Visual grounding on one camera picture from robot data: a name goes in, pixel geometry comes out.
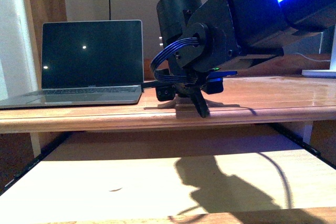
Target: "screw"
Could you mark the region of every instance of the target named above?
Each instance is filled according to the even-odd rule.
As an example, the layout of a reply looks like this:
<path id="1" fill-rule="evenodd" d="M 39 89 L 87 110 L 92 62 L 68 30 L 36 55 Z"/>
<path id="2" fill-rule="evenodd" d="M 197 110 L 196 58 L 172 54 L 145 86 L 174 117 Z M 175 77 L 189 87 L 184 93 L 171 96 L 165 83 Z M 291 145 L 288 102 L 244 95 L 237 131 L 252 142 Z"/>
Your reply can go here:
<path id="1" fill-rule="evenodd" d="M 176 60 L 179 60 L 179 59 L 181 58 L 181 56 L 179 55 L 178 52 L 175 52 L 174 54 L 175 54 L 175 58 L 176 58 Z"/>

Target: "laptop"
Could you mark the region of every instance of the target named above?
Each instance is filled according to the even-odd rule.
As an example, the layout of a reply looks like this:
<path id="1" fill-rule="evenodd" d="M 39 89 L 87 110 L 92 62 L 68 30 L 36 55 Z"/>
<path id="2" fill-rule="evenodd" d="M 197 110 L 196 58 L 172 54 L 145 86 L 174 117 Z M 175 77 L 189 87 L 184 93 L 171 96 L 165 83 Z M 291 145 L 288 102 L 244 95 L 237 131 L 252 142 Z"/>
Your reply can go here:
<path id="1" fill-rule="evenodd" d="M 42 90 L 0 101 L 0 108 L 138 103 L 140 20 L 45 23 L 42 41 Z"/>

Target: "laptop screen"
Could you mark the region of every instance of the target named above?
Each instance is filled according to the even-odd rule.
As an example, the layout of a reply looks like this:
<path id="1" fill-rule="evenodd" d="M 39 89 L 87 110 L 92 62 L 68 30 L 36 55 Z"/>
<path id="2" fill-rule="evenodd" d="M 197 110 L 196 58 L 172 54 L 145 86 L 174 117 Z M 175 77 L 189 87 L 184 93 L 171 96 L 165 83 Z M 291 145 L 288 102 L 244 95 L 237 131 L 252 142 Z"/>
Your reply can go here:
<path id="1" fill-rule="evenodd" d="M 43 89 L 108 87 L 142 82 L 140 20 L 43 25 Z"/>

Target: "wooden desk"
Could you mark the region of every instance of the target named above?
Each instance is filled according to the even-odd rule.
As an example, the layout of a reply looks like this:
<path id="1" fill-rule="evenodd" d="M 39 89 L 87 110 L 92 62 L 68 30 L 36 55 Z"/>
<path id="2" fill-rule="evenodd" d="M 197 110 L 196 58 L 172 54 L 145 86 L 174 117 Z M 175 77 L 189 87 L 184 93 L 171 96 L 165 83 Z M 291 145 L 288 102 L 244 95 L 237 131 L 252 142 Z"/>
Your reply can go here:
<path id="1" fill-rule="evenodd" d="M 276 141 L 262 144 L 272 148 L 256 148 L 259 146 L 256 143 L 260 144 L 263 137 L 273 139 L 274 132 L 265 128 L 257 128 L 257 131 L 251 130 L 254 127 L 238 127 L 243 129 L 240 131 L 220 128 L 221 125 L 334 120 L 335 84 L 335 80 L 299 77 L 226 79 L 224 93 L 205 95 L 211 111 L 211 116 L 206 119 L 198 116 L 188 99 L 157 102 L 154 89 L 146 90 L 137 105 L 0 111 L 0 131 L 3 133 L 115 131 L 110 133 L 113 137 L 108 138 L 90 134 L 84 137 L 77 133 L 77 138 L 72 138 L 74 142 L 70 140 L 61 145 L 0 198 L 0 209 L 6 209 L 0 216 L 5 220 L 10 216 L 14 216 L 13 220 L 24 220 L 28 216 L 32 222 L 124 218 L 161 218 L 163 221 L 162 218 L 181 212 L 188 215 L 209 212 L 205 203 L 193 208 L 200 200 L 197 201 L 197 194 L 192 194 L 196 185 L 186 186 L 179 178 L 175 164 L 182 159 L 192 164 L 199 162 L 197 160 L 204 164 L 216 161 L 217 165 L 212 166 L 217 167 L 215 174 L 228 178 L 228 188 L 238 192 L 231 195 L 225 190 L 225 197 L 235 203 L 220 209 L 232 213 L 239 211 L 240 214 L 231 215 L 231 219 L 221 215 L 230 221 L 232 218 L 237 220 L 232 223 L 247 222 L 241 216 L 242 211 L 279 211 L 291 207 L 323 207 L 321 210 L 302 210 L 300 214 L 294 211 L 294 219 L 316 223 L 319 218 L 314 215 L 317 214 L 327 216 L 328 223 L 333 223 L 336 212 L 336 208 L 332 208 L 336 206 L 336 173 L 333 169 L 304 150 L 291 149 L 291 142 L 279 134 L 276 134 Z M 201 127 L 212 130 L 197 130 Z M 174 133 L 177 131 L 171 130 L 177 129 L 181 131 L 172 137 L 170 134 L 177 134 Z M 219 142 L 215 144 L 216 136 L 220 142 L 225 142 L 224 148 L 219 147 Z M 277 142 L 282 143 L 282 148 L 275 148 Z M 237 151 L 244 145 L 249 151 Z M 291 206 L 285 200 L 279 170 L 259 153 L 279 164 L 290 180 Z M 205 159 L 193 157 L 200 155 Z M 247 191 L 235 190 L 236 185 L 240 185 L 240 189 L 247 188 Z M 20 215 L 11 209 L 17 209 Z M 253 214 L 245 216 L 256 218 Z"/>
<path id="2" fill-rule="evenodd" d="M 158 102 L 148 89 L 137 105 L 0 111 L 0 132 L 134 130 L 336 119 L 336 80 L 301 77 L 230 78 L 224 92 L 205 95 L 211 116 L 189 99 Z"/>

